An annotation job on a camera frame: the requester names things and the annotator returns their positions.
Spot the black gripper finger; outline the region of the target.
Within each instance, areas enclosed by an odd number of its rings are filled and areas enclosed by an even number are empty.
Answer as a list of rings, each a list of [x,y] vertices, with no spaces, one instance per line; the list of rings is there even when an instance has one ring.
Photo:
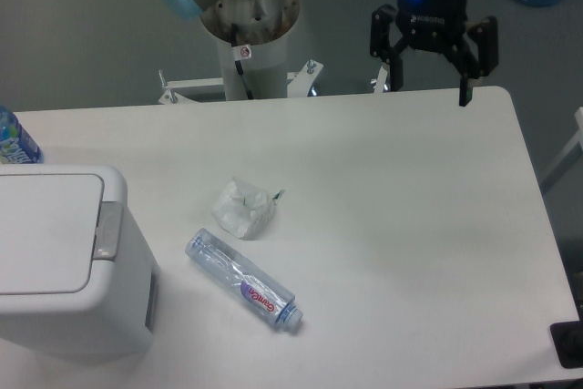
[[[384,4],[372,12],[370,30],[370,55],[378,57],[388,66],[389,88],[400,90],[404,84],[404,65],[401,54],[403,39],[393,46],[390,42],[391,25],[395,22],[397,9]]]
[[[466,107],[473,98],[473,88],[480,78],[488,77],[498,66],[498,21],[490,15],[468,24],[465,35],[475,44],[474,54],[463,36],[445,50],[445,58],[460,75],[459,106]]]

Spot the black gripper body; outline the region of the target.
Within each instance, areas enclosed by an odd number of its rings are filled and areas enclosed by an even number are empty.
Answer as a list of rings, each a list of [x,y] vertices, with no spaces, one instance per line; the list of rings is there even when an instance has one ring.
[[[463,38],[467,0],[397,0],[395,23],[406,44],[444,53]]]

